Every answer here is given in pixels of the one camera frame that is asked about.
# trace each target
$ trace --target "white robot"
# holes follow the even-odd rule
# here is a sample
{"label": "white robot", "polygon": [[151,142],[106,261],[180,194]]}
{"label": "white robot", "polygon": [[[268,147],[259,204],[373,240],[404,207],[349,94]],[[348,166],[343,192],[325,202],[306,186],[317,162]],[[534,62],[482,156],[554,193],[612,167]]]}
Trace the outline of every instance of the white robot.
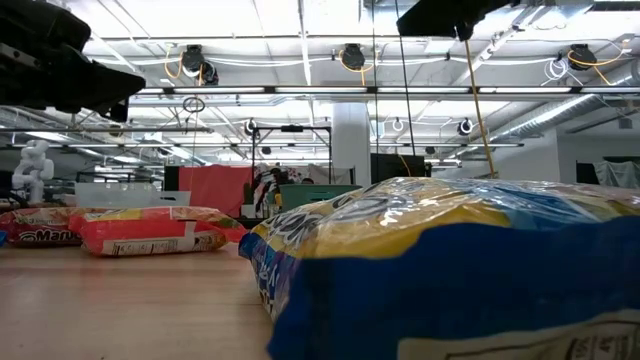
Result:
{"label": "white robot", "polygon": [[[49,143],[44,140],[30,140],[27,147],[22,149],[22,160],[13,172],[11,180],[14,189],[21,189],[25,185],[30,186],[29,202],[32,204],[42,202],[44,182],[53,178],[53,161],[47,159],[45,152],[49,149]],[[23,172],[32,169],[29,175]]]}

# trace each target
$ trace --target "table surface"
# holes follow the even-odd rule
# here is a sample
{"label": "table surface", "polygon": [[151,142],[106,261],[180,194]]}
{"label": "table surface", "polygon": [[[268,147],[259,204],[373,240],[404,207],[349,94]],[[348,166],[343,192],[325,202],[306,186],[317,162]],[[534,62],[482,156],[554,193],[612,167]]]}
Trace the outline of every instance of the table surface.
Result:
{"label": "table surface", "polygon": [[211,253],[97,258],[0,248],[0,358],[268,359],[249,261]]}

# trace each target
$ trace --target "red curtain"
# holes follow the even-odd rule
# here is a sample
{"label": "red curtain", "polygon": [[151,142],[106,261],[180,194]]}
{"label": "red curtain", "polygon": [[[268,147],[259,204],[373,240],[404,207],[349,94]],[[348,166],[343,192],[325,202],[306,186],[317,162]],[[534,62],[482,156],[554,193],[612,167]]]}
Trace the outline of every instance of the red curtain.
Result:
{"label": "red curtain", "polygon": [[232,217],[240,216],[245,183],[251,183],[250,167],[180,168],[180,191],[191,191],[191,206],[215,208]]}

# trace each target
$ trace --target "snack bag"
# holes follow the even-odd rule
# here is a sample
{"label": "snack bag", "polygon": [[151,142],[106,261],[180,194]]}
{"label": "snack bag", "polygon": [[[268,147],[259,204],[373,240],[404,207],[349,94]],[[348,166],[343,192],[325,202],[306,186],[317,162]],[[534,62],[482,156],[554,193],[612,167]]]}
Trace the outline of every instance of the snack bag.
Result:
{"label": "snack bag", "polygon": [[246,233],[218,210],[187,206],[85,214],[74,217],[70,228],[90,253],[104,256],[213,251]]}
{"label": "snack bag", "polygon": [[268,219],[239,251],[275,360],[599,359],[638,351],[638,215],[633,190],[395,178]]}
{"label": "snack bag", "polygon": [[0,215],[0,230],[7,233],[7,242],[14,246],[79,246],[82,239],[69,231],[70,218],[103,211],[74,207],[18,209]]}

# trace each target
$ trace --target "red snack bag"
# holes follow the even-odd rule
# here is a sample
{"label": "red snack bag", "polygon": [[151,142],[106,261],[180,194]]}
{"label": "red snack bag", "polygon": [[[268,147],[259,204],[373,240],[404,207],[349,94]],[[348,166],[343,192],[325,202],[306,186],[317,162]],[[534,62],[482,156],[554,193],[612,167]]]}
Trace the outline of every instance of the red snack bag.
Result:
{"label": "red snack bag", "polygon": [[70,227],[89,252],[103,256],[213,251],[246,233],[218,210],[179,206],[85,214]]}
{"label": "red snack bag", "polygon": [[14,246],[79,246],[82,239],[69,230],[69,219],[102,211],[73,207],[18,209],[0,215],[0,230],[7,233],[7,242]]}

